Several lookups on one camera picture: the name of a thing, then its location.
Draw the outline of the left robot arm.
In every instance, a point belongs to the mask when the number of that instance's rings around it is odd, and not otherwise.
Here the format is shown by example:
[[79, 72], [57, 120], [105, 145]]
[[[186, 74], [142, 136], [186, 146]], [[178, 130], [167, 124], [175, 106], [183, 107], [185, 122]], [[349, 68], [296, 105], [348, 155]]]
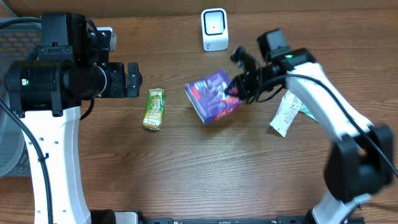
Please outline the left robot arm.
[[21, 128], [29, 155], [36, 223], [131, 223], [138, 212], [90, 210], [78, 153], [83, 101], [136, 98], [138, 64], [110, 62], [113, 31], [81, 14], [50, 12], [37, 18], [41, 44], [13, 62], [5, 77], [3, 110]]

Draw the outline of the teal wipes packet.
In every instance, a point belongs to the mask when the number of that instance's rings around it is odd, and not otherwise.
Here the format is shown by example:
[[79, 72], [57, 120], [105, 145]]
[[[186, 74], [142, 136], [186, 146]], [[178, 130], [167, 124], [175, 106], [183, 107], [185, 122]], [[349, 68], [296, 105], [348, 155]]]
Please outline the teal wipes packet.
[[311, 114], [311, 112], [309, 111], [309, 109], [302, 103], [299, 111], [305, 115], [307, 115], [309, 118], [313, 119], [314, 121], [317, 121], [315, 119], [315, 117]]

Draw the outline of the white tube gold cap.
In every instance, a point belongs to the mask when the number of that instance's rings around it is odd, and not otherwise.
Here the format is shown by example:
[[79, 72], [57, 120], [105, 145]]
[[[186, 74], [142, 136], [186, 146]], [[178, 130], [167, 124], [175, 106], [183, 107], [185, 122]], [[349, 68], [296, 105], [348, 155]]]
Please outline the white tube gold cap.
[[286, 137], [290, 125], [299, 112], [302, 101], [289, 90], [282, 97], [278, 110], [270, 123], [283, 138]]

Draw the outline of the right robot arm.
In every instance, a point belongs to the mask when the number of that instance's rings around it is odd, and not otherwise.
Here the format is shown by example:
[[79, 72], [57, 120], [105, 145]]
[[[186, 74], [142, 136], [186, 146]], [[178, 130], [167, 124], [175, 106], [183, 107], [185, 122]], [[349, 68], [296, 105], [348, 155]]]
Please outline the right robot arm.
[[292, 49], [280, 29], [257, 38], [263, 60], [243, 47], [230, 59], [243, 72], [225, 93], [246, 103], [281, 86], [308, 108], [331, 142], [324, 171], [326, 193], [299, 219], [300, 223], [350, 223], [355, 209], [397, 177], [393, 163], [394, 135], [388, 126], [375, 126], [357, 112], [329, 81], [308, 49]]

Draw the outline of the purple snack packet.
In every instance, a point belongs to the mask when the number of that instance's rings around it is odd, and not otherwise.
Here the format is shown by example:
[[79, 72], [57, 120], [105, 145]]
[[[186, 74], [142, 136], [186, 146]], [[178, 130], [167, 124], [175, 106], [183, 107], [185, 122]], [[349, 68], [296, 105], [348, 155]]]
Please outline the purple snack packet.
[[231, 79], [226, 70], [218, 70], [200, 80], [186, 83], [185, 93], [203, 124], [209, 124], [233, 112], [242, 101], [224, 93]]

